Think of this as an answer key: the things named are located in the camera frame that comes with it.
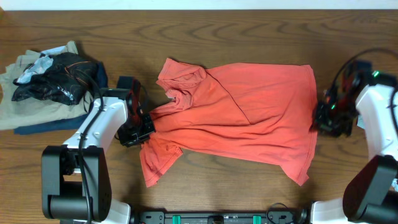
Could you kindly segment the orange-red t-shirt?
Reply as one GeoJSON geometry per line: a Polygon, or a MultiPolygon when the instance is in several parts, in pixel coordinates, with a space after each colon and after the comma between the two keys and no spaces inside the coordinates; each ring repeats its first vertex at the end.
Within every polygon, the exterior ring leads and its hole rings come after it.
{"type": "Polygon", "coordinates": [[[157,84],[169,102],[150,112],[155,132],[142,145],[152,187],[184,149],[279,166],[308,180],[317,132],[317,87],[309,65],[232,63],[210,69],[167,59],[157,84]]]}

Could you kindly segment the light blue-grey garment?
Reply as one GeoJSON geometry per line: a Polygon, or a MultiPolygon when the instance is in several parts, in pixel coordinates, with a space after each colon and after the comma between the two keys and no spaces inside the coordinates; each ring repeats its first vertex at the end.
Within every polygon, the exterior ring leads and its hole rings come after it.
{"type": "MultiPolygon", "coordinates": [[[[357,126],[359,128],[365,129],[363,117],[361,115],[358,116],[357,126]]],[[[395,192],[397,191],[397,179],[394,179],[391,184],[391,189],[395,192]]]]}

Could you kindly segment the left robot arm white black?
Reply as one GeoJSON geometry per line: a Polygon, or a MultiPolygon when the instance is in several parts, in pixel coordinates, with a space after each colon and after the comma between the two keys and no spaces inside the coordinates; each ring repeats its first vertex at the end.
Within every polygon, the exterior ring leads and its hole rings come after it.
{"type": "Polygon", "coordinates": [[[144,143],[155,127],[143,109],[145,89],[134,77],[96,88],[93,107],[72,137],[41,157],[42,211],[60,223],[133,223],[131,206],[113,199],[105,153],[113,139],[144,143]]]}

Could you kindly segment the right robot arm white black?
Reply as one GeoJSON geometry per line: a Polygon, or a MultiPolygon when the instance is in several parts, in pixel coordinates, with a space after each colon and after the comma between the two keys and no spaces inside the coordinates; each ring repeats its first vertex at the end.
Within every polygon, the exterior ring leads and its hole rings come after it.
{"type": "Polygon", "coordinates": [[[397,223],[397,79],[365,60],[348,63],[342,75],[318,102],[313,124],[339,137],[360,123],[369,162],[341,198],[312,204],[310,223],[397,223]]]}

